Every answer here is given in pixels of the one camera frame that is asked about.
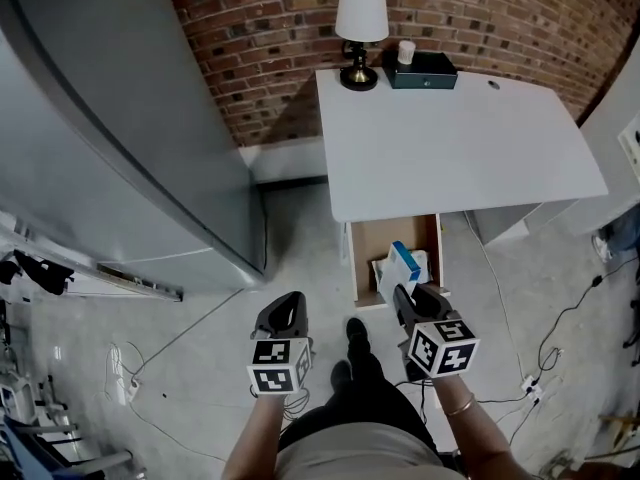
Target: foot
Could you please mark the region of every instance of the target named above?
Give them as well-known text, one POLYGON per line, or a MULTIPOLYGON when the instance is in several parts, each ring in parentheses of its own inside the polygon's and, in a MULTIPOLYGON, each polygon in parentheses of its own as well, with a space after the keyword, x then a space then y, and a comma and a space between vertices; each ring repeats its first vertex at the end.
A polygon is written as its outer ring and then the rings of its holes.
POLYGON ((351 341, 356 336, 363 336, 365 339, 369 339, 369 333, 367 333, 367 328, 362 323, 362 320, 356 317, 349 318, 347 322, 347 339, 351 341))
POLYGON ((331 387, 333 392, 337 393, 347 383, 351 382, 351 366, 344 359, 338 361, 331 370, 331 387))
POLYGON ((591 237, 591 243, 603 263, 607 263, 613 258, 613 254, 611 254, 609 250, 609 245, 602 238, 594 235, 591 237))

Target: wooden drawer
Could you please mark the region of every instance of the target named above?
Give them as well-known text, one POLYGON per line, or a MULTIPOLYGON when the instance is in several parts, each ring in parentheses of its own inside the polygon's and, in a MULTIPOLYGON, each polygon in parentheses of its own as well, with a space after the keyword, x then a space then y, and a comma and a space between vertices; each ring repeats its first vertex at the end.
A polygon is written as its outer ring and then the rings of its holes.
POLYGON ((386 258, 395 240, 400 240, 409 250, 422 249, 429 253, 432 283, 442 295, 448 294, 443 285, 440 215, 349 222, 346 234, 356 309, 387 307, 376 291, 371 261, 386 258))

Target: bracelet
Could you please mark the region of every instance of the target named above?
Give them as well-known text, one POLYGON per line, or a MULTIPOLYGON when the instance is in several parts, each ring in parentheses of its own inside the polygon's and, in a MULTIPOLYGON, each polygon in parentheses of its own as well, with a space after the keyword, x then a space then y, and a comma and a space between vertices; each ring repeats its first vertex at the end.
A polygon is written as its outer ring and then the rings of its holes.
POLYGON ((456 416, 457 414, 460 414, 466 411, 469 407, 473 405, 475 401, 476 401, 476 397, 473 393, 471 393, 471 398, 469 399, 469 401, 466 404, 464 404, 462 407, 460 407, 460 409, 456 409, 455 411, 452 411, 452 412, 445 412, 444 415, 447 416, 448 418, 450 418, 451 416, 456 416))

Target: black and white marker cube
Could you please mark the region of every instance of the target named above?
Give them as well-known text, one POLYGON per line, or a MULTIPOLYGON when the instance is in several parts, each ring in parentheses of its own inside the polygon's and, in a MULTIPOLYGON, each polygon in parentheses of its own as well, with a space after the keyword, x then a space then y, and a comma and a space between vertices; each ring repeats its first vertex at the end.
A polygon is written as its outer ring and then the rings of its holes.
POLYGON ((257 395, 297 393, 311 369, 308 338, 258 340, 253 360, 247 366, 257 395))
POLYGON ((480 339, 462 320, 416 324, 409 358, 429 377, 464 373, 471 367, 480 339))

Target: desk surface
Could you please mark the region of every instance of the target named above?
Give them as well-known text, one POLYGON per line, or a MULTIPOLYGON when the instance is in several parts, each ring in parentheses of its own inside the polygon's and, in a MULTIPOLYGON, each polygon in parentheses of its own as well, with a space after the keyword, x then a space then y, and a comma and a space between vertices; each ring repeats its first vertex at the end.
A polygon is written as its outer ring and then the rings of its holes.
POLYGON ((378 85, 368 92, 342 87, 338 70, 316 72, 336 220, 607 193, 580 130, 552 90, 464 72, 451 91, 392 89, 376 71, 378 85))

